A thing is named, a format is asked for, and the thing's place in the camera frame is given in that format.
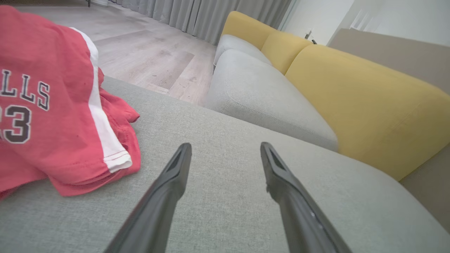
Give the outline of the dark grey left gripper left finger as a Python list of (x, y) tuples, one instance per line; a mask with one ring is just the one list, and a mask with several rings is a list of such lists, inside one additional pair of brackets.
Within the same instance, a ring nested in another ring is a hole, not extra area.
[(181, 144), (105, 253), (165, 253), (176, 205), (186, 190), (191, 157), (191, 144)]

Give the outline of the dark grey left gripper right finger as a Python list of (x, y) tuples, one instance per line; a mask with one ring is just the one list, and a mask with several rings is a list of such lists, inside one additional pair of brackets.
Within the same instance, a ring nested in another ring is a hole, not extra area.
[(290, 253), (352, 253), (275, 148), (260, 146), (266, 190), (279, 205)]

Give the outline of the red Bulls shorts white stripe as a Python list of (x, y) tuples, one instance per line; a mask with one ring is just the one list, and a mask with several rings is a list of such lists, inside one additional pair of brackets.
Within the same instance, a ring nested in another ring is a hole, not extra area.
[(49, 179), (62, 196), (137, 173), (139, 114), (102, 88), (83, 32), (0, 5), (0, 201)]

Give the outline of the large grey sofa seat cushion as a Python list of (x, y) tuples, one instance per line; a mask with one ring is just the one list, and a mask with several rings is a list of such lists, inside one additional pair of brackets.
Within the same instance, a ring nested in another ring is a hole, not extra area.
[(281, 72), (238, 50), (220, 56), (204, 106), (332, 151), (339, 149), (328, 123)]

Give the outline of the wide yellow sofa back cushion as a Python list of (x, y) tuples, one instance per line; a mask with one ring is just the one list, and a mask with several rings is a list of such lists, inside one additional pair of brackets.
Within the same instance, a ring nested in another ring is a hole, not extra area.
[(400, 181), (450, 144), (450, 96), (402, 72), (322, 45), (285, 77), (326, 120), (339, 153)]

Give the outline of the narrow yellow sofa back cushion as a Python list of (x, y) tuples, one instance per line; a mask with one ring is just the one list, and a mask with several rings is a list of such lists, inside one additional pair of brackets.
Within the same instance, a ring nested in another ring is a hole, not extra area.
[(277, 31), (267, 37), (261, 51), (272, 66), (284, 75), (299, 52), (309, 45), (313, 45), (313, 42)]

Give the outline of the small grey sofa seat cushion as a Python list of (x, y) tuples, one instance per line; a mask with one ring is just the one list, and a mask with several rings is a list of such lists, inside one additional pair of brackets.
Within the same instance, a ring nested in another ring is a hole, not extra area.
[(225, 34), (225, 35), (221, 36), (219, 43), (217, 45), (217, 48), (216, 48), (213, 65), (216, 66), (218, 60), (220, 59), (220, 56), (225, 51), (230, 50), (230, 49), (241, 51), (243, 53), (248, 54), (249, 56), (259, 59), (260, 61), (262, 61), (266, 64), (272, 65), (272, 63), (269, 61), (269, 59), (267, 59), (267, 57), (264, 56), (264, 54), (258, 48), (256, 48), (254, 45), (252, 45), (251, 43), (249, 43), (241, 38), (238, 38), (236, 36), (229, 35), (229, 34)]

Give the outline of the yellow sofa end back cushion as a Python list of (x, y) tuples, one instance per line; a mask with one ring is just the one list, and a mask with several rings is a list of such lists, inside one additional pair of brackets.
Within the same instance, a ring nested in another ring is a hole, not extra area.
[(224, 24), (223, 35), (243, 39), (261, 50), (268, 36), (277, 30), (238, 11), (231, 11)]

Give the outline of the grey pleated curtain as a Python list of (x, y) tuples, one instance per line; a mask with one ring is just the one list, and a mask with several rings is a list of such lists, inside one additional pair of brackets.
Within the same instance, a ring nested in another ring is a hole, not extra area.
[(277, 29), (291, 0), (111, 0), (216, 45), (227, 16), (243, 13)]

